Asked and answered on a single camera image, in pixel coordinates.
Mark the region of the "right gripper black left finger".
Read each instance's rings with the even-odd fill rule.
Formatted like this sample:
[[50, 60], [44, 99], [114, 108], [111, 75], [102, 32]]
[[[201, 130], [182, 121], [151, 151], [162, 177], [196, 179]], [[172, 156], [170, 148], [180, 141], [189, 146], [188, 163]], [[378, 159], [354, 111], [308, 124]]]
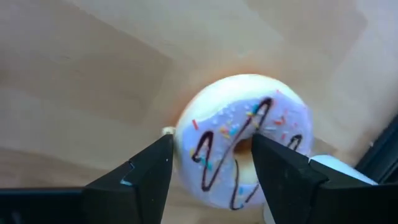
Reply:
[[161, 224], [174, 154], [162, 136], [83, 191], [86, 224]]

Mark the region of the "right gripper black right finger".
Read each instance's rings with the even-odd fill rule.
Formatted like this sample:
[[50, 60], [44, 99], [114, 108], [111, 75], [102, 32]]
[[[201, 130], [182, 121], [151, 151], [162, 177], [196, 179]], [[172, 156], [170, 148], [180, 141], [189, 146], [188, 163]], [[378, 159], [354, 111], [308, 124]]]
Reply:
[[252, 155], [275, 224], [377, 224], [367, 184], [260, 134]]

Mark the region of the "lavender iced toy donut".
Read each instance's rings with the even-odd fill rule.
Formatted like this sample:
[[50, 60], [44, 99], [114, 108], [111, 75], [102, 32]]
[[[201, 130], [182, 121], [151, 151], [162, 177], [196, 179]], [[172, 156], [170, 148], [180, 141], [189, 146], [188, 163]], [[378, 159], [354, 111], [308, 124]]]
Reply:
[[285, 83], [259, 74], [222, 78], [184, 108], [174, 137], [178, 176], [196, 199], [240, 210], [265, 202], [250, 150], [261, 134], [303, 155], [313, 147], [313, 119], [303, 99]]

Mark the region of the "white-based toy donut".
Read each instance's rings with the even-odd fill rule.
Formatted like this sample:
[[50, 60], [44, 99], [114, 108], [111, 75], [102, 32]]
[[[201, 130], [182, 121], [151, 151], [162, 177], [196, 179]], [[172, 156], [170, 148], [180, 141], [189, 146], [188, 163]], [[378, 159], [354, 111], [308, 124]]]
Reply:
[[[350, 165], [340, 161], [339, 159], [331, 155], [321, 154], [321, 155], [312, 156], [309, 158], [309, 162], [311, 161], [317, 161], [323, 164], [324, 166], [337, 170], [355, 179], [361, 180], [362, 182], [365, 182], [367, 184], [377, 185], [377, 182], [375, 182], [374, 180], [370, 179], [369, 177], [357, 171], [355, 168], [351, 167]], [[267, 202], [265, 202], [264, 204], [263, 219], [265, 221], [265, 224], [275, 224], [270, 207]]]

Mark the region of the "black table edge rail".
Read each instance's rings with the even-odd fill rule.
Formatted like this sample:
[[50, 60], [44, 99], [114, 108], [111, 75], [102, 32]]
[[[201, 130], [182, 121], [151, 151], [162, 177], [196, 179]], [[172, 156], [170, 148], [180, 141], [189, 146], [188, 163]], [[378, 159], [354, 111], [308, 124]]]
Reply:
[[398, 114], [355, 168], [378, 183], [398, 184]]

